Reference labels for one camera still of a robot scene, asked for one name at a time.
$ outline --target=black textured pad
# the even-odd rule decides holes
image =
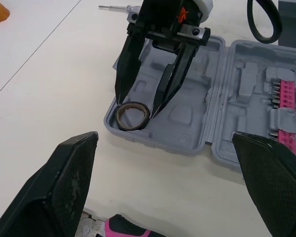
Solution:
[[[0,237],[74,237],[97,141],[98,134],[89,132],[61,143],[1,217]]]
[[[283,144],[236,132],[248,192],[274,237],[296,237],[296,156]]]

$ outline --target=black cable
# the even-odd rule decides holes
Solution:
[[[258,31],[253,18],[253,0],[248,0],[248,5],[247,5],[247,16],[248,16],[250,30],[253,36],[261,43],[274,43],[275,41],[278,40],[283,30],[280,14],[272,0],[256,0],[256,1],[263,8],[267,16],[270,18],[271,23],[273,25],[273,35],[269,38],[266,38],[263,35],[261,35],[260,32]]]

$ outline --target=tape roll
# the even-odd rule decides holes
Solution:
[[[122,115],[128,109],[137,109],[137,110],[140,110],[144,113],[144,118],[140,124],[133,126],[133,127],[129,127],[129,126],[126,126],[122,122],[122,120],[121,120]],[[142,130],[142,129],[146,128],[146,126],[148,125],[149,120],[150,120],[149,117],[150,117],[150,111],[149,111],[148,107],[142,103],[139,103],[139,102],[124,103],[121,106],[117,107],[116,113],[115,113],[115,121],[117,123],[118,128],[122,131],[135,131],[135,130]]]

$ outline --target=tool case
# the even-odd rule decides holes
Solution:
[[[163,71],[175,58],[175,54],[153,48],[147,40],[139,58],[140,72],[124,102],[141,102],[151,110]],[[222,38],[211,36],[208,44],[199,48],[181,89],[145,129],[119,130],[115,99],[104,124],[126,140],[186,156],[196,155],[210,144],[219,164],[240,172],[233,132],[272,139],[269,134],[277,132],[276,123],[290,127],[292,120],[277,115],[272,104],[272,83],[281,80],[294,81],[296,87],[295,48],[245,40],[226,47]],[[141,118],[142,113],[132,109],[122,119],[132,126]]]

